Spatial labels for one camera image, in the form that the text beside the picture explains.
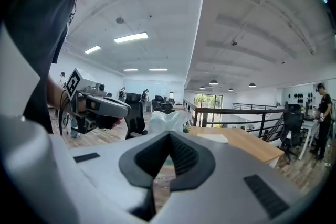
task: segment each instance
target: person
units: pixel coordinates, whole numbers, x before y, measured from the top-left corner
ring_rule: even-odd
[[[141,100],[140,100],[140,102],[141,102],[141,104],[142,104],[142,110],[145,112],[145,111],[147,111],[147,102],[148,102],[148,100],[149,100],[149,97],[148,97],[148,93],[149,92],[149,90],[148,89],[146,89],[146,90],[144,90],[143,92],[142,92],[142,95],[141,95]]]
[[[118,100],[125,102],[126,100],[126,92],[125,92],[126,88],[122,87],[119,91],[118,91]]]
[[[319,106],[319,113],[317,113],[316,118],[320,121],[320,131],[319,138],[316,141],[316,147],[310,152],[316,155],[317,160],[324,158],[325,146],[327,144],[327,135],[331,123],[331,98],[327,94],[327,91],[322,83],[318,84],[317,91],[322,95],[321,103]]]
[[[59,79],[59,82],[58,82],[58,85],[62,88],[65,88],[65,84],[66,84],[66,81],[65,81],[65,72],[62,72],[61,73],[61,77]],[[58,109],[55,109],[55,117],[58,117]]]
[[[51,63],[57,63],[58,54],[76,11],[76,0],[10,0],[6,1],[3,18],[7,32],[16,47],[39,75],[40,81],[26,105],[25,118],[41,124],[53,132],[47,104],[59,109],[65,100],[64,89],[49,76]],[[78,112],[86,110],[85,101]],[[65,111],[71,113],[67,106]]]

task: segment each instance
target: railing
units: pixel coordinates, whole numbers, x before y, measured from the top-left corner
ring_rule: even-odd
[[[258,105],[251,105],[249,104],[251,109],[208,109],[208,108],[198,108],[195,105],[183,100],[183,105],[184,105],[184,109],[185,111],[189,112],[192,114],[192,119],[190,120],[190,122],[188,123],[191,126],[197,126],[197,122],[199,127],[207,127],[207,125],[211,125],[211,127],[214,126],[214,124],[216,125],[220,125],[221,127],[225,126],[225,125],[232,125],[232,124],[242,124],[242,122],[213,122],[213,121],[208,121],[208,115],[209,114],[239,114],[239,115],[244,115],[244,114],[256,114],[256,115],[261,115],[262,119],[259,121],[249,121],[246,122],[248,124],[252,124],[252,123],[260,123],[260,128],[258,129],[252,129],[252,130],[246,130],[246,132],[255,132],[255,131],[259,131],[258,137],[262,138],[263,140],[267,140],[270,141],[269,139],[271,137],[273,137],[274,134],[280,134],[280,132],[283,131],[283,127],[285,122],[284,122],[284,116],[282,115],[281,117],[277,118],[277,119],[266,119],[266,115],[270,115],[273,113],[288,113],[288,109],[287,109],[287,103],[285,105],[285,109],[268,109],[268,108],[275,108],[275,106],[268,106],[268,105],[262,105],[261,107],[263,107],[264,109],[255,109],[255,106]],[[270,122],[270,121],[277,121],[275,125],[272,125],[270,127],[264,127],[265,122]]]
[[[259,105],[259,104],[242,104],[242,103],[232,103],[232,109],[239,110],[271,110],[275,109],[275,105]]]

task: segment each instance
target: black office chair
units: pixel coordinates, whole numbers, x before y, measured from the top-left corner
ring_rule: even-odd
[[[169,99],[166,101],[166,104],[172,104],[172,105],[174,105],[174,104],[175,104],[174,98],[169,98]]]
[[[290,154],[298,157],[298,155],[290,150],[291,147],[297,146],[301,143],[301,126],[303,120],[305,119],[303,113],[285,113],[284,120],[285,126],[281,139],[281,149],[285,152],[285,155],[288,157],[290,162]],[[291,137],[287,138],[288,132],[291,131]]]
[[[160,106],[158,103],[163,103],[163,98],[162,96],[156,95],[155,98],[152,100],[152,106],[153,106],[153,110],[157,110],[160,109]]]
[[[125,103],[131,107],[131,113],[125,117],[127,125],[126,139],[146,135],[145,120],[143,119],[141,95],[136,93],[127,93]]]
[[[299,105],[299,104],[288,104],[288,111],[290,113],[300,113],[301,112],[301,105]]]
[[[156,111],[161,111],[163,113],[166,114],[170,114],[172,112],[175,112],[175,110],[173,110],[173,105],[172,104],[168,104],[168,103],[160,103],[158,102],[159,107],[156,109]]]

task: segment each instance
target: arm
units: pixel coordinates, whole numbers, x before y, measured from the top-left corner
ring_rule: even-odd
[[[326,118],[327,115],[330,113],[330,111],[331,111],[331,104],[328,104],[327,110],[326,110],[325,114],[323,115],[323,117]]]
[[[48,76],[47,80],[47,102],[49,105],[53,106],[54,108],[60,109],[59,105],[62,104],[66,98],[68,98],[67,93],[63,93],[65,89],[61,88],[59,85],[57,85],[50,75]],[[86,110],[86,104],[85,102],[81,102],[79,105],[79,112],[84,112]],[[65,108],[65,111],[71,114],[70,106],[67,105]]]

